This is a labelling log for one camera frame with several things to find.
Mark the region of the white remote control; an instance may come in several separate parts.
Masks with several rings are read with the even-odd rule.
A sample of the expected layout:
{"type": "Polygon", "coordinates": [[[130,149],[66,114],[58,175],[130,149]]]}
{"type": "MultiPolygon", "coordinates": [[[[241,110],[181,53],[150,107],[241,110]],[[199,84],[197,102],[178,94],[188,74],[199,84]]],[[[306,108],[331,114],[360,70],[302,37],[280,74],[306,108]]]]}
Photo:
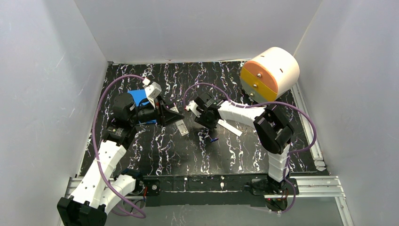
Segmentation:
{"type": "MultiPolygon", "coordinates": [[[[179,113],[177,106],[174,104],[174,106],[171,108],[172,111],[175,111],[177,113],[179,113]]],[[[177,127],[177,129],[179,130],[181,136],[185,136],[189,134],[189,131],[184,123],[183,120],[178,120],[175,122],[175,125],[177,127]]]]}

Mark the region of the white remote battery cover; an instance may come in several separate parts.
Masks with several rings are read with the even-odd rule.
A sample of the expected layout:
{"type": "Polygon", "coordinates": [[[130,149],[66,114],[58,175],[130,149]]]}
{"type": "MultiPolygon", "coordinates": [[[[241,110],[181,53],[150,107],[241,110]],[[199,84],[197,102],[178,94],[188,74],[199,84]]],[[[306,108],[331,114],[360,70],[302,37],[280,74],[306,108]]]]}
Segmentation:
{"type": "Polygon", "coordinates": [[[238,137],[240,137],[242,135],[242,132],[239,129],[237,129],[234,126],[230,125],[225,120],[218,120],[217,124],[222,126],[222,127],[224,127],[225,129],[227,129],[228,131],[230,131],[231,133],[235,134],[238,137]]]}

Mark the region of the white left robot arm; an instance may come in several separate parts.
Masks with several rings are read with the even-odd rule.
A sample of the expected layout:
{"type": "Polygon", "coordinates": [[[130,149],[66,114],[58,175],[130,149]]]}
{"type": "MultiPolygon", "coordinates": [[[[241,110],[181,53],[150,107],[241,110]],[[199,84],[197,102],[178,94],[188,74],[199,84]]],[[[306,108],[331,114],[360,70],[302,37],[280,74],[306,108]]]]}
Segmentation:
{"type": "Polygon", "coordinates": [[[137,126],[155,120],[161,127],[184,116],[171,109],[161,96],[146,97],[136,104],[129,93],[114,100],[113,118],[108,122],[97,155],[76,189],[60,198],[57,210],[65,226],[103,226],[109,212],[143,181],[139,172],[126,169],[113,183],[109,179],[116,165],[133,143],[137,126]]]}

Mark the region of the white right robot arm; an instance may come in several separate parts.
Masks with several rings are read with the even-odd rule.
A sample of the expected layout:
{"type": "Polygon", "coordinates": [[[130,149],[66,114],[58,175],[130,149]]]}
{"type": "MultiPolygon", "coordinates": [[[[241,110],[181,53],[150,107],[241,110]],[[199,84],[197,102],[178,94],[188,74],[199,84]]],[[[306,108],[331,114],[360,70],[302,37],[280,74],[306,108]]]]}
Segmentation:
{"type": "Polygon", "coordinates": [[[288,154],[294,127],[274,106],[246,107],[203,93],[191,101],[185,110],[195,115],[195,122],[213,130],[219,121],[236,121],[255,129],[258,139],[268,154],[267,178],[260,189],[279,193],[287,188],[289,179],[288,154]]]}

